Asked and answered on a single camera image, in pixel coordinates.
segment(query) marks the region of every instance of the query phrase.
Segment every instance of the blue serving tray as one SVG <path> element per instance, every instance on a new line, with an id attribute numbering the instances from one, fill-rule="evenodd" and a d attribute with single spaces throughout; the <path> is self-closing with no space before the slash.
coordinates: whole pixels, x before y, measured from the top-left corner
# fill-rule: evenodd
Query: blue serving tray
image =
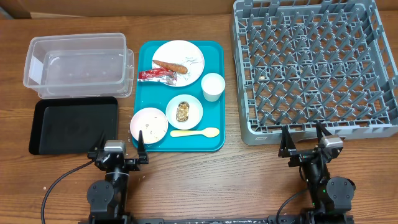
<path id="1" fill-rule="evenodd" d="M 155 51 L 168 41 L 146 42 L 139 51 L 137 75 L 141 71 L 152 68 L 152 57 Z M 205 69 L 201 77 L 185 87 L 171 87 L 161 83 L 136 82 L 136 101 L 134 112 L 147 107 L 160 109 L 165 113 L 169 101 L 181 94 L 189 94 L 196 97 L 203 106 L 203 117 L 192 130 L 202 130 L 208 127 L 218 128 L 220 134 L 215 138 L 204 136 L 187 136 L 172 138 L 170 132 L 176 130 L 171 124 L 165 137 L 155 143 L 146 145 L 148 152 L 213 152 L 221 149 L 225 142 L 225 93 L 218 101 L 205 100 L 201 90 L 201 79 L 211 72 L 224 75 L 224 51 L 220 44 L 214 41 L 190 41 L 195 44 L 205 57 Z M 137 141 L 133 138 L 133 144 L 137 147 Z"/>

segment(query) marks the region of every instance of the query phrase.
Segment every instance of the wooden table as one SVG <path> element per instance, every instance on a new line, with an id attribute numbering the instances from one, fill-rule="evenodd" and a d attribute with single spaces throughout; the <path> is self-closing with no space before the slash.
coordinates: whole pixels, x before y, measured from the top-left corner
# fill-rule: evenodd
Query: wooden table
<path id="1" fill-rule="evenodd" d="M 392 51 L 398 58 L 398 11 L 381 12 Z M 39 98 L 22 84 L 29 42 L 44 35 L 122 32 L 134 51 L 147 41 L 215 40 L 224 48 L 226 142 L 216 153 L 150 153 L 150 164 L 131 174 L 127 211 L 137 218 L 239 218 L 274 215 L 305 187 L 299 170 L 277 157 L 278 145 L 247 146 L 240 136 L 236 76 L 231 52 L 230 15 L 98 17 L 0 21 L 0 223 L 40 223 L 40 206 L 52 182 L 88 161 L 86 155 L 33 156 L 28 152 L 34 106 Z M 119 139 L 128 141 L 134 99 L 119 99 Z M 352 179 L 356 223 L 396 223 L 398 218 L 398 140 L 396 137 L 346 141 L 332 161 L 332 176 Z M 314 142 L 297 144 L 307 149 Z M 135 156 L 132 144 L 128 154 Z M 104 178 L 95 166 L 62 180 L 50 194 L 47 223 L 86 220 L 87 188 Z M 299 197 L 282 213 L 309 207 Z"/>

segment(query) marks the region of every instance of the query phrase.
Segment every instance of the orange carrot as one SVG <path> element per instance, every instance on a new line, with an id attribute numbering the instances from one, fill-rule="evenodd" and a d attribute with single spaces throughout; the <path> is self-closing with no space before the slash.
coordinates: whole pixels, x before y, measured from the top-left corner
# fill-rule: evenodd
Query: orange carrot
<path id="1" fill-rule="evenodd" d="M 171 70 L 173 72 L 177 72 L 177 73 L 180 73 L 180 74 L 187 74 L 187 72 L 188 72 L 188 69 L 185 66 L 183 66 L 183 65 L 177 65 L 177 64 L 174 64 L 174 63 L 167 63 L 167 62 L 161 62 L 161 61 L 158 61 L 158 60 L 153 60 L 153 62 L 155 64 L 157 64 L 158 66 L 163 67 L 163 68 L 167 68 L 167 69 L 169 69 L 169 70 Z"/>

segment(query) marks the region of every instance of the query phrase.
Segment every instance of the yellow spoon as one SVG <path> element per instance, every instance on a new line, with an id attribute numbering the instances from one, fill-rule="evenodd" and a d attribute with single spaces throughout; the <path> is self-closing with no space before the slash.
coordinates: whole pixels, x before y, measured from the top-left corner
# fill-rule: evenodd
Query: yellow spoon
<path id="1" fill-rule="evenodd" d="M 208 138 L 214 138 L 220 134 L 219 129 L 217 128 L 206 128 L 202 131 L 184 131 L 184 130 L 174 130 L 170 132 L 172 137 L 184 137 L 184 136 L 193 136 L 202 134 Z"/>

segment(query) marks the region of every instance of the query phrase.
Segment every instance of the gray dish rack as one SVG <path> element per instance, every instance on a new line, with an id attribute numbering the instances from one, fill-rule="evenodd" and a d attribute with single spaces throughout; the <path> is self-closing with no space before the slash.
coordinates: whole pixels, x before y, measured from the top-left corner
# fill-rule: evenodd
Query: gray dish rack
<path id="1" fill-rule="evenodd" d="M 237 0 L 232 40 L 242 140 L 398 132 L 397 68 L 373 0 Z"/>

